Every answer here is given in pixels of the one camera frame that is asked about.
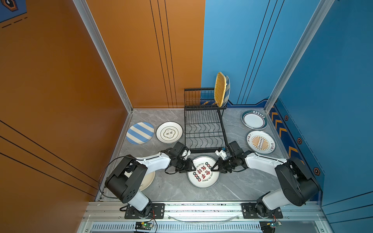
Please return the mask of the white plate red characters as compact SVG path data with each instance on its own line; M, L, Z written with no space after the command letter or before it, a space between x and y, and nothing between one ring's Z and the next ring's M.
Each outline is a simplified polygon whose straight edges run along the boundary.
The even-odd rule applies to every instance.
M208 156L200 156L192 160L195 171L187 173L190 183L197 188L212 187L220 177L219 171L213 171L216 160Z

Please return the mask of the white flower outline plate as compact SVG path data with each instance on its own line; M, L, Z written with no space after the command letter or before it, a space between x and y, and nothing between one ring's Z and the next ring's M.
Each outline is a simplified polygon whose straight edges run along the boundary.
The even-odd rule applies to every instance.
M156 130L156 138L165 144L177 142L183 135L183 128L180 124L169 121L161 124Z

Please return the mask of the cream floral plate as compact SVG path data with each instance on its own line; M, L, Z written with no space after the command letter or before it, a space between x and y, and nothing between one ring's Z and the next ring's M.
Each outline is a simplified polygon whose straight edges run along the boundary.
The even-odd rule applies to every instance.
M152 184L154 178L155 178L155 172L151 172L151 173L145 175L144 179L142 180L142 182L140 184L139 190L143 191L146 188L148 188Z

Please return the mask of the orange sunburst plate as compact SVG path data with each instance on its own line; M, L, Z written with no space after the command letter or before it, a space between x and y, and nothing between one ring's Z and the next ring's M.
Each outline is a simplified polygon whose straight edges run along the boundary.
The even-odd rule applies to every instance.
M276 149L275 140L264 131L251 131L246 137L250 149L259 154L271 154Z

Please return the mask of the yellow woven tray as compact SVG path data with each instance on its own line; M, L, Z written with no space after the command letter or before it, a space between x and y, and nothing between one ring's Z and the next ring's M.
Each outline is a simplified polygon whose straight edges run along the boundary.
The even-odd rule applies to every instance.
M226 92L226 77L223 73L219 72L216 76L216 82L214 87L214 100L218 107L223 106L225 92Z

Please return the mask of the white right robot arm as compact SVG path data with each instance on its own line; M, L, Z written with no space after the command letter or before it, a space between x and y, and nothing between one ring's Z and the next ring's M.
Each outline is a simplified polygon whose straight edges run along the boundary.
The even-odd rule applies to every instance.
M215 154L219 159L212 166L213 171L232 173L237 172L236 167L242 167L242 171L259 170L278 179L280 189L268 192L256 201L255 209L262 217L289 204L302 206L321 190L314 175L297 157L279 159L249 150L244 152L236 141L224 150L216 150Z

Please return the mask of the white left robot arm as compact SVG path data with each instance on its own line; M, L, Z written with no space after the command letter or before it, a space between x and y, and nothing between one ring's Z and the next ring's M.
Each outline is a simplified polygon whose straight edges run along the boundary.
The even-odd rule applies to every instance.
M176 173L195 171L190 154L189 148L177 142L174 147L155 155L143 158L126 155L106 178L105 187L122 203L129 204L143 216L147 216L152 210L152 202L140 191L144 177L157 170L169 168L175 168Z

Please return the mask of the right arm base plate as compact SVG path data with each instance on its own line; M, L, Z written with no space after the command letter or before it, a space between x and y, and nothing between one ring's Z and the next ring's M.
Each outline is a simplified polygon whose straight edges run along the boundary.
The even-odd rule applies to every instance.
M282 219L283 214L280 207L270 210L260 203L242 203L241 211L245 219L268 218Z

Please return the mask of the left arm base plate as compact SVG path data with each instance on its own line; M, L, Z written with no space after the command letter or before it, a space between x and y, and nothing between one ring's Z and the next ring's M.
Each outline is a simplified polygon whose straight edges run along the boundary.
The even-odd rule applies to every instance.
M150 203L142 211L133 206L126 207L125 219L163 219L165 213L164 203Z

